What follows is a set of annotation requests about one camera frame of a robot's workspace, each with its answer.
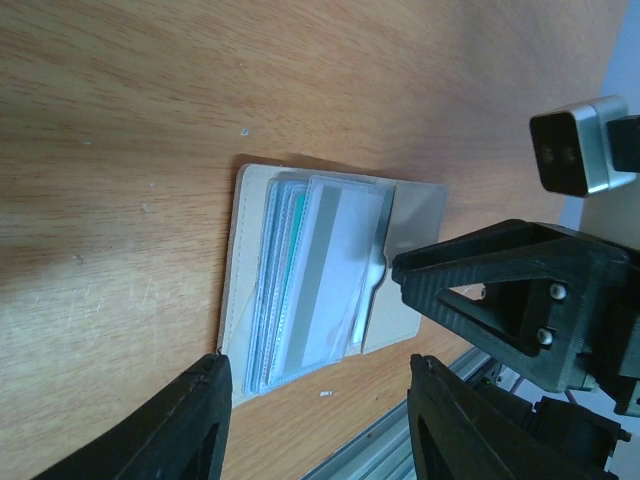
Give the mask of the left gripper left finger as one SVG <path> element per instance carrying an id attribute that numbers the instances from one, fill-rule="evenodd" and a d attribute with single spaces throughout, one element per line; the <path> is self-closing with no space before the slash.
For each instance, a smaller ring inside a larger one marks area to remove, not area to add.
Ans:
<path id="1" fill-rule="evenodd" d="M 227 356 L 208 353 L 39 479 L 218 479 L 232 411 Z"/>

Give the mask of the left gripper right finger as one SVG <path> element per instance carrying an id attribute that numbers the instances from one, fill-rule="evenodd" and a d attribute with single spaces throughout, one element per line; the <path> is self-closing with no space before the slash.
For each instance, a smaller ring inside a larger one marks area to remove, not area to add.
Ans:
<path id="1" fill-rule="evenodd" d="M 504 393 L 495 401 L 474 390 L 433 356 L 410 359 L 407 406 L 419 479 L 598 479 L 600 460 L 588 457 L 564 411 Z"/>

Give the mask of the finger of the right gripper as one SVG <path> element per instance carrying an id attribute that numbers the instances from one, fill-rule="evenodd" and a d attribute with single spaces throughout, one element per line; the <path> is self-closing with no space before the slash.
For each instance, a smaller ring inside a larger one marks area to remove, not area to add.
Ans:
<path id="1" fill-rule="evenodd" d="M 557 225 L 512 219 L 397 255 L 403 303 L 540 388 L 569 386 L 572 240 L 615 244 Z"/>

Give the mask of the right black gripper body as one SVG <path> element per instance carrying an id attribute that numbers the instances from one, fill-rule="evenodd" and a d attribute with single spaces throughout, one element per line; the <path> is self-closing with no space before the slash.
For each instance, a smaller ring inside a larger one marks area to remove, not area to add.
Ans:
<path id="1" fill-rule="evenodd" d="M 572 240 L 569 306 L 575 349 L 569 386 L 601 389 L 619 415 L 639 413 L 639 252 Z"/>

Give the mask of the beige card holder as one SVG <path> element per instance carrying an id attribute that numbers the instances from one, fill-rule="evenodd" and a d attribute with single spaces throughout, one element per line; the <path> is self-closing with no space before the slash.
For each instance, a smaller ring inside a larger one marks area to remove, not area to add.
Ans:
<path id="1" fill-rule="evenodd" d="M 438 241 L 446 197 L 441 184 L 242 166 L 218 340 L 233 404 L 416 336 L 392 263 Z"/>

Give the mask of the grey striped card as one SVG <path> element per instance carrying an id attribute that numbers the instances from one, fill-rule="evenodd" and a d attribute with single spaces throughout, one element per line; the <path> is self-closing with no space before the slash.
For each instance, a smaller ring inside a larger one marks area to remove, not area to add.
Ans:
<path id="1" fill-rule="evenodd" d="M 305 191 L 262 390 L 341 361 L 362 338 L 386 269 L 383 246 L 393 189 L 314 176 Z"/>

